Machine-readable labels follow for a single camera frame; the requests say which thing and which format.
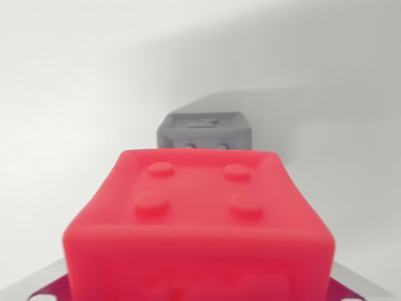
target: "white surface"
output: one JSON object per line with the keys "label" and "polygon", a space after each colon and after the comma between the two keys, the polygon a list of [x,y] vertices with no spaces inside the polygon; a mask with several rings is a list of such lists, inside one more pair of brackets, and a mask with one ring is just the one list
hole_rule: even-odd
{"label": "white surface", "polygon": [[61,257],[118,154],[202,99],[245,111],[336,259],[401,295],[400,16],[396,0],[1,1],[0,287]]}

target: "red stud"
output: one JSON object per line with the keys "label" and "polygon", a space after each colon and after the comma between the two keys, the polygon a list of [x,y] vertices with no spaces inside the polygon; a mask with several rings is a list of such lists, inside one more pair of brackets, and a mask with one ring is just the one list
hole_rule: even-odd
{"label": "red stud", "polygon": [[224,168],[224,174],[230,180],[246,180],[249,178],[249,170],[241,164],[230,164]]}
{"label": "red stud", "polygon": [[174,173],[174,167],[169,162],[156,162],[148,167],[148,171],[155,177],[167,177]]}
{"label": "red stud", "polygon": [[256,218],[262,214],[262,205],[253,195],[238,193],[231,197],[230,210],[240,218]]}
{"label": "red stud", "polygon": [[139,194],[134,201],[135,212],[141,216],[160,215],[167,209],[166,198],[155,191]]}

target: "metal plate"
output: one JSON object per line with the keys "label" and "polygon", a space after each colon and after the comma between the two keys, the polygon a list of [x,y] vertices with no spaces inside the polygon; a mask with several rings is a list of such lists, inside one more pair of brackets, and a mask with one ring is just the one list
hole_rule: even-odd
{"label": "metal plate", "polygon": [[[64,259],[0,292],[0,301],[72,301]],[[326,301],[396,301],[386,290],[334,262]]]}

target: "gray block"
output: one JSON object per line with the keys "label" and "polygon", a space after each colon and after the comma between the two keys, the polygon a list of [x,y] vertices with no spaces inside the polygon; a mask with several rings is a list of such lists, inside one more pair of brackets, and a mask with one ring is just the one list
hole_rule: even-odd
{"label": "gray block", "polygon": [[157,130],[157,146],[252,149],[252,130],[239,112],[171,113]]}

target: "red toy block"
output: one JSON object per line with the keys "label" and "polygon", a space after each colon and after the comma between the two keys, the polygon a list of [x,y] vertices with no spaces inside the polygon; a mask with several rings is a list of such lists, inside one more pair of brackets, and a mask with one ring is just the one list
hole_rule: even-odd
{"label": "red toy block", "polygon": [[74,301],[324,301],[334,240],[272,152],[131,150],[64,235]]}

